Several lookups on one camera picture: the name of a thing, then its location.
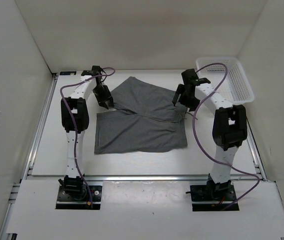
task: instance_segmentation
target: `robotic arm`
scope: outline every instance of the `robotic arm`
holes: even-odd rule
[[[101,107],[108,109],[113,107],[113,97],[108,87],[101,81],[103,69],[100,66],[93,66],[92,70],[84,71],[81,74],[81,82],[85,81],[89,77],[97,76],[85,83],[79,85],[74,92],[66,98],[66,101],[72,110],[72,114],[75,118],[77,126],[77,143],[76,143],[76,159],[78,167],[83,173],[82,168],[82,147],[85,130],[89,125],[89,116],[86,106],[86,101],[89,95],[93,92],[98,104]],[[75,141],[75,129],[72,118],[69,111],[61,100],[61,114],[62,114],[62,125],[66,131],[67,137],[67,169],[64,177],[64,181],[60,180],[60,183],[64,187],[64,191],[75,199],[81,198],[86,193],[83,180],[80,177],[78,169],[74,159],[74,141]]]
[[[180,84],[173,98],[190,111],[194,111],[200,101],[207,97],[214,88],[207,78],[199,79],[194,69],[182,73],[184,84]],[[214,114],[213,139],[216,143],[215,159],[233,165],[234,156],[242,142],[247,138],[246,110],[243,105],[232,105],[219,93],[215,93],[204,102]],[[207,181],[208,195],[212,199],[223,197],[231,187],[231,168],[214,163]]]

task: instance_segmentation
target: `plastic laundry basket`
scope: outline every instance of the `plastic laundry basket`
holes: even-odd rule
[[[228,68],[227,78],[217,92],[236,105],[249,103],[254,100],[255,96],[252,88],[237,58],[201,57],[196,60],[197,69],[212,63],[222,63]],[[199,78],[207,78],[216,87],[222,80],[224,73],[225,68],[222,65],[213,65],[199,71],[197,74]]]

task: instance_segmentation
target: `purple cable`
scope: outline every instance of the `purple cable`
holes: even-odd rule
[[[77,156],[76,156],[76,145],[77,145],[77,137],[78,137],[78,132],[77,132],[77,125],[76,125],[76,121],[75,121],[75,118],[73,116],[73,113],[72,113],[72,110],[70,108],[70,106],[67,104],[67,101],[65,99],[65,96],[63,95],[63,89],[65,88],[70,88],[70,87],[75,87],[75,86],[80,86],[82,85],[83,83],[86,83],[94,78],[99,78],[99,77],[109,77],[109,76],[112,76],[114,73],[115,73],[115,69],[112,68],[112,67],[105,67],[103,68],[103,70],[105,69],[109,69],[109,70],[113,70],[112,73],[110,74],[100,74],[100,75],[95,75],[95,76],[92,76],[92,77],[89,77],[88,79],[84,80],[84,81],[81,81],[81,82],[78,82],[78,83],[75,83],[75,84],[70,84],[70,85],[65,85],[63,87],[60,88],[60,94],[62,96],[62,100],[63,102],[65,103],[65,106],[68,110],[68,112],[70,113],[70,116],[71,116],[71,119],[72,119],[72,122],[73,122],[73,125],[74,125],[74,130],[75,130],[75,140],[74,140],[74,162],[75,162],[75,166],[76,166],[76,169],[78,171],[78,174],[80,175],[81,179],[83,180],[83,182],[85,183],[86,185],[86,190],[88,191],[88,194],[90,196],[89,198],[89,202],[91,202],[91,207],[93,206],[93,198],[92,198],[92,193],[90,191],[90,188],[88,186],[88,183],[87,181],[85,180],[83,174],[81,173],[81,170],[80,168],[78,167],[78,163],[77,163]]]
[[[221,80],[221,82],[216,86],[216,88],[214,88],[214,90],[208,94],[207,97],[205,97],[200,103],[199,105],[197,106],[197,108],[195,109],[195,112],[194,112],[194,115],[193,115],[193,133],[194,133],[194,137],[195,137],[195,140],[199,146],[199,148],[202,150],[202,152],[205,154],[205,156],[207,156],[210,160],[212,160],[213,162],[217,163],[217,164],[220,164],[220,165],[225,165],[225,166],[229,166],[230,168],[234,169],[235,171],[239,172],[239,173],[242,173],[242,174],[245,174],[245,175],[249,175],[249,176],[252,176],[252,177],[255,177],[257,178],[257,182],[254,186],[252,186],[248,191],[246,191],[243,195],[241,195],[239,198],[237,198],[236,200],[232,201],[229,205],[227,205],[225,208],[222,209],[222,211],[226,210],[227,208],[231,207],[233,204],[235,204],[237,201],[239,201],[240,199],[242,199],[243,197],[245,197],[247,194],[249,194],[254,188],[257,187],[257,185],[260,183],[260,178],[255,175],[255,174],[252,174],[252,173],[249,173],[249,172],[245,172],[245,171],[242,171],[242,170],[239,170],[235,167],[233,167],[233,165],[229,164],[229,163],[224,163],[224,162],[221,162],[221,161],[218,161],[216,159],[214,159],[212,156],[210,156],[208,154],[208,152],[205,151],[205,149],[203,148],[203,146],[201,145],[199,139],[198,139],[198,136],[197,136],[197,133],[196,133],[196,128],[195,128],[195,119],[196,119],[196,114],[198,112],[198,109],[200,108],[200,106],[207,100],[209,99],[212,95],[214,95],[214,93],[216,93],[216,90],[222,85],[222,83],[225,81],[226,77],[227,77],[227,74],[228,74],[228,68],[225,64],[223,63],[211,63],[211,64],[208,64],[202,68],[200,68],[199,70],[196,71],[196,73],[198,73],[200,70],[204,69],[204,68],[207,68],[209,66],[213,66],[213,65],[222,65],[224,68],[225,68],[225,75],[223,77],[223,79]]]

